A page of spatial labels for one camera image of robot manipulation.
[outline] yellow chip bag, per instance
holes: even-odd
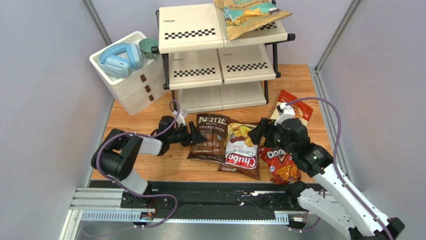
[[[229,40],[293,14],[281,11],[269,0],[214,0],[214,3],[223,10]]]

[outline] shelf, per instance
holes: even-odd
[[[223,110],[266,105],[260,81],[222,85],[219,88]]]
[[[170,90],[222,85],[216,49],[171,53]]]
[[[160,7],[159,13],[161,54],[224,47],[214,3]]]
[[[280,20],[229,40],[224,12],[214,3],[159,8],[161,54],[250,46],[288,40]]]
[[[287,41],[289,34],[284,29],[281,20],[273,21],[254,31],[246,32],[237,39],[231,41],[229,40],[227,27],[225,25],[224,11],[216,7],[216,12],[217,18],[219,19],[220,30],[222,32],[224,48]]]
[[[208,86],[177,91],[180,109],[188,113],[222,110],[221,92],[218,86]]]
[[[276,74],[264,44],[219,49],[224,84],[274,80]]]

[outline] wooden tabletop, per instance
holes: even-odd
[[[298,98],[316,96],[311,74],[307,65],[280,65],[281,78],[271,80],[269,84],[269,103],[264,106],[239,108],[215,111],[241,122],[258,122],[261,118],[269,118],[277,104],[281,90],[292,93]],[[138,132],[149,135],[157,129],[162,116],[171,116],[169,102],[171,93],[145,108],[134,116],[130,116],[115,101],[106,127],[105,135],[117,128],[126,132]],[[317,101],[308,100],[306,104],[313,108],[313,113],[307,125],[312,142],[323,146],[330,153],[331,147]],[[197,114],[189,114],[186,122],[196,122]],[[218,171],[219,164],[202,160],[188,160],[190,147],[172,144],[170,150],[163,156],[139,155],[134,164],[134,169],[140,176],[148,181],[200,181],[200,182],[270,182],[272,177],[268,165],[259,160],[260,180],[235,173]],[[103,179],[97,170],[94,170],[92,179]],[[314,183],[315,181],[302,172],[302,181]]]

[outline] snack bag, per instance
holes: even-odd
[[[281,90],[281,93],[279,94],[278,101],[276,103],[277,106],[279,106],[283,102],[291,102],[298,99],[293,94],[289,93],[288,91]],[[294,110],[294,118],[300,119],[303,125],[307,126],[309,119],[311,119],[312,112],[314,111],[312,107],[308,106],[304,102],[296,102],[295,104],[291,105]],[[278,113],[277,108],[275,108],[275,111],[273,111],[272,116],[270,119],[277,119],[280,116]]]
[[[209,160],[225,164],[228,119],[230,118],[218,114],[197,114],[196,129],[207,141],[192,145],[187,159]]]
[[[245,123],[229,123],[226,138],[225,165],[218,171],[236,172],[260,180],[258,164],[258,145],[250,139],[248,133],[256,126]]]
[[[214,3],[223,10],[229,40],[293,14],[281,11],[268,0],[214,0]]]
[[[292,156],[279,147],[259,148],[259,158],[267,163],[272,174],[271,182],[282,185],[299,180],[302,175]]]

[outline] white plastic container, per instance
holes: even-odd
[[[114,42],[113,45],[118,43],[134,43],[137,45],[140,40],[145,38],[146,36],[142,32],[135,31]],[[163,89],[165,78],[161,57],[153,60],[144,56],[144,63],[141,69],[133,70],[129,77],[117,79],[107,75],[99,66],[99,56],[106,48],[108,46],[92,54],[90,62],[111,94],[129,115],[137,114],[168,92],[168,90]],[[127,58],[125,52],[119,54],[119,56]]]

